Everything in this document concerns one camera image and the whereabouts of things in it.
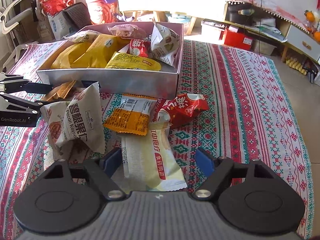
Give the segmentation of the small silver snack packet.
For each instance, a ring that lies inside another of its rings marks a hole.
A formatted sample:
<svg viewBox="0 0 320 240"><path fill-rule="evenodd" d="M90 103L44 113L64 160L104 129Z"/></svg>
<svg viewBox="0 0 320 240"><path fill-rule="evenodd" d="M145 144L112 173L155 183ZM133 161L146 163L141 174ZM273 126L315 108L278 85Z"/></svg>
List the small silver snack packet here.
<svg viewBox="0 0 320 240"><path fill-rule="evenodd" d="M64 36L63 38L73 43L89 42L92 43L100 35L100 32L93 30L79 31L73 35Z"/></svg>

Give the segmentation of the white nut snack bag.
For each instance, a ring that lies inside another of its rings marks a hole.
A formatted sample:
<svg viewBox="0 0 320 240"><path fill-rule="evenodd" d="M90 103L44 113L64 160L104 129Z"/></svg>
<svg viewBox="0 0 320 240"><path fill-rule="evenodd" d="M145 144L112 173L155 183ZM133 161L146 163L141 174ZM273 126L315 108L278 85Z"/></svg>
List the white nut snack bag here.
<svg viewBox="0 0 320 240"><path fill-rule="evenodd" d="M153 24L149 56L174 66L175 57L180 47L180 35L172 29L159 24Z"/></svg>

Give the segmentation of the low TV console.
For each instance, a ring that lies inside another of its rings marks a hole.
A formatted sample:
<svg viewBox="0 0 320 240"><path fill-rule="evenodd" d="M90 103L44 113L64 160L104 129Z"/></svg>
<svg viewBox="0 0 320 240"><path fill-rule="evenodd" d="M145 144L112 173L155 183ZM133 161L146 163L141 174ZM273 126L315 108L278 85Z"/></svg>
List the low TV console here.
<svg viewBox="0 0 320 240"><path fill-rule="evenodd" d="M319 31L318 17L314 22L306 18L300 21L280 8L272 10L259 3L227 1L225 22L281 44L283 57L292 49L319 63L319 43L313 38L313 32Z"/></svg>

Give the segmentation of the large yellow pillow snack bag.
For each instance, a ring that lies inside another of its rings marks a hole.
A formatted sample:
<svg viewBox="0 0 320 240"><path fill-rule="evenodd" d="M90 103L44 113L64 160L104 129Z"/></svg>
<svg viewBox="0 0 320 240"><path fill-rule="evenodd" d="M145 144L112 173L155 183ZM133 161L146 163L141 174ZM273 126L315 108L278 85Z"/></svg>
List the large yellow pillow snack bag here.
<svg viewBox="0 0 320 240"><path fill-rule="evenodd" d="M62 51L51 65L51 69L69 69L91 46L90 42L75 43Z"/></svg>

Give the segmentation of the pink long snack packet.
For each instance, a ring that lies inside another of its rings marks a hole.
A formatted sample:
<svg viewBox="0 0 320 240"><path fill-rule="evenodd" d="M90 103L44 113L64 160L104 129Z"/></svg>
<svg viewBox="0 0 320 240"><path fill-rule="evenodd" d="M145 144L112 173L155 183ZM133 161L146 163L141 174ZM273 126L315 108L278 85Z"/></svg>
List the pink long snack packet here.
<svg viewBox="0 0 320 240"><path fill-rule="evenodd" d="M140 27L134 24L120 24L113 27L108 27L108 31L114 35L126 39L139 39L147 38L147 33Z"/></svg>

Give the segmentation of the white pecan kernel bag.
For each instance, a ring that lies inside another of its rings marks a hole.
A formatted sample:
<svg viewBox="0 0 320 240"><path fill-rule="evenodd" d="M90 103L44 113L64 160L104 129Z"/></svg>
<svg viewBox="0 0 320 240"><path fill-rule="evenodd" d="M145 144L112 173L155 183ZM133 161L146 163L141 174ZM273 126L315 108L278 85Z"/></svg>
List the white pecan kernel bag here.
<svg viewBox="0 0 320 240"><path fill-rule="evenodd" d="M40 108L49 126L49 138L60 153L67 153L77 142L93 152L105 153L99 83L95 82L71 101L53 102Z"/></svg>

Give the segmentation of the yellow snack packet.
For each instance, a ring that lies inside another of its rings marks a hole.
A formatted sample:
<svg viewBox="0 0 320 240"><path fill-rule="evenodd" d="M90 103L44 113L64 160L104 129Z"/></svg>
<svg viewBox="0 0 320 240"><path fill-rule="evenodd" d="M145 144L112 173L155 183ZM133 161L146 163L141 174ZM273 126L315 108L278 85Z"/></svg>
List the yellow snack packet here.
<svg viewBox="0 0 320 240"><path fill-rule="evenodd" d="M140 69L158 72L161 70L161 64L147 57L115 52L105 68Z"/></svg>

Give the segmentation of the red cartoon bucket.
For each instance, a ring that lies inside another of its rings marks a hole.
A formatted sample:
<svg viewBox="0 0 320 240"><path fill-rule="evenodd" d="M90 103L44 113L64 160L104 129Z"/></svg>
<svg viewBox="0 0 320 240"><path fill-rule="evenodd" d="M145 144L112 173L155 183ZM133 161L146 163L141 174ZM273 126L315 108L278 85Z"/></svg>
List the red cartoon bucket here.
<svg viewBox="0 0 320 240"><path fill-rule="evenodd" d="M107 3L105 0L86 0L93 24L117 22L118 1Z"/></svg>

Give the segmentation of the small red snack packet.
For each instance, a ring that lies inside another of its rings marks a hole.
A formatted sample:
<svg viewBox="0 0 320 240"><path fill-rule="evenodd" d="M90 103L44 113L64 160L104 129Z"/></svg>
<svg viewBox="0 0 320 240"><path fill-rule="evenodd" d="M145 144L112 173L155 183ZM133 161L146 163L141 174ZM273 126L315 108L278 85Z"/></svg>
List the small red snack packet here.
<svg viewBox="0 0 320 240"><path fill-rule="evenodd" d="M146 40L131 39L129 53L131 55L148 57L151 43Z"/></svg>

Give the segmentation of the gold long snack bar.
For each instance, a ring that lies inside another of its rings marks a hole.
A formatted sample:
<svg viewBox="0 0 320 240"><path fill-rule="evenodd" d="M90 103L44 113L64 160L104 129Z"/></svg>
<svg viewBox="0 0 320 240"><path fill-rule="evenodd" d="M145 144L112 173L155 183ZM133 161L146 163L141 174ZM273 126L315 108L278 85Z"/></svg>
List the gold long snack bar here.
<svg viewBox="0 0 320 240"><path fill-rule="evenodd" d="M60 99L65 99L70 92L70 90L75 85L76 81L69 81L66 83L63 83L55 88L53 88L48 94L46 94L41 100L42 101L56 101Z"/></svg>

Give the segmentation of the red crinkled snack bag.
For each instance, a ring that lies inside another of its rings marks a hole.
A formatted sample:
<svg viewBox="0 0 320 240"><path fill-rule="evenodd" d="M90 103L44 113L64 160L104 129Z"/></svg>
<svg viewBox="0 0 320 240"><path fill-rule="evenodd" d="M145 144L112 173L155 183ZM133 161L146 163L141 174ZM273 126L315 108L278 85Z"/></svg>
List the red crinkled snack bag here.
<svg viewBox="0 0 320 240"><path fill-rule="evenodd" d="M157 114L157 121L168 122L171 128L179 128L208 109L208 103L202 94L179 94L161 107Z"/></svg>

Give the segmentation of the orange white snack packet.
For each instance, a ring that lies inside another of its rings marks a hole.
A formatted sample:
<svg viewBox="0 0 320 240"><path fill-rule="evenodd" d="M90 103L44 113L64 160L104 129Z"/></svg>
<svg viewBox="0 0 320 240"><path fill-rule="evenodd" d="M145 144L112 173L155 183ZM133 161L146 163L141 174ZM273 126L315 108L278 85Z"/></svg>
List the orange white snack packet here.
<svg viewBox="0 0 320 240"><path fill-rule="evenodd" d="M157 102L150 96L123 94L121 103L104 122L104 127L117 133L146 135L150 114Z"/></svg>

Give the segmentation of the red plastic bag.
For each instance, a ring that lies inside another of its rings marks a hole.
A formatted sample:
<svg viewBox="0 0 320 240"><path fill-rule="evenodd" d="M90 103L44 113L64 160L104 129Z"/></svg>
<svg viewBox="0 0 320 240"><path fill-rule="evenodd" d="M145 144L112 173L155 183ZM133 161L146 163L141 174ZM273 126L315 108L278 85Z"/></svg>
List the red plastic bag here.
<svg viewBox="0 0 320 240"><path fill-rule="evenodd" d="M55 16L76 3L76 0L40 0L45 15Z"/></svg>

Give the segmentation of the cream biscuit packet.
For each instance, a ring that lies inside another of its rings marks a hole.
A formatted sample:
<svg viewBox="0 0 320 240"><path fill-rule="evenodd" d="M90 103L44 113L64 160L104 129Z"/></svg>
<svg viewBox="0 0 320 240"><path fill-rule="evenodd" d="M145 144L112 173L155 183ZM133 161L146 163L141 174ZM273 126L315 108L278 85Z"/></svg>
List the cream biscuit packet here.
<svg viewBox="0 0 320 240"><path fill-rule="evenodd" d="M187 187L169 143L170 126L168 121L151 122L146 135L121 136L125 185L129 191L176 191Z"/></svg>

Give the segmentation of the yellow logo snack bag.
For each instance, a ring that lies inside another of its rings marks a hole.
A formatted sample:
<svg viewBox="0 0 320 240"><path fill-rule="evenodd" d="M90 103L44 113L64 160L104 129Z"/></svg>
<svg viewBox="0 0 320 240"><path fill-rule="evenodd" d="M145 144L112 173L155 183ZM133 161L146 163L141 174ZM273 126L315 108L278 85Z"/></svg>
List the yellow logo snack bag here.
<svg viewBox="0 0 320 240"><path fill-rule="evenodd" d="M71 68L105 68L113 54L130 43L130 39L99 34L83 55L71 64Z"/></svg>

